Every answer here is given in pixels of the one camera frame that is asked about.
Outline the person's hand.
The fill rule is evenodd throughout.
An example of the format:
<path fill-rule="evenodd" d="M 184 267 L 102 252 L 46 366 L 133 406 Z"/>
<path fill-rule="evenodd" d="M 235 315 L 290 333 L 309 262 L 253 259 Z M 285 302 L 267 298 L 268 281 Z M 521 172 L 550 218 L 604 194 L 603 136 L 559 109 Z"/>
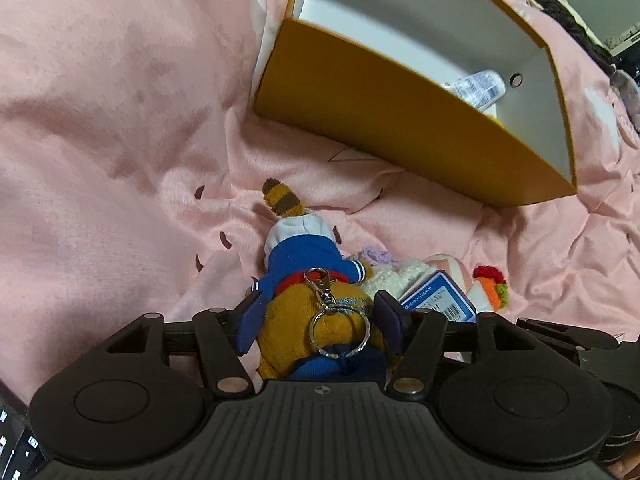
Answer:
<path fill-rule="evenodd" d="M 608 466 L 608 472 L 616 479 L 638 479 L 640 476 L 640 454 L 638 448 L 626 453 L 620 460 Z"/>

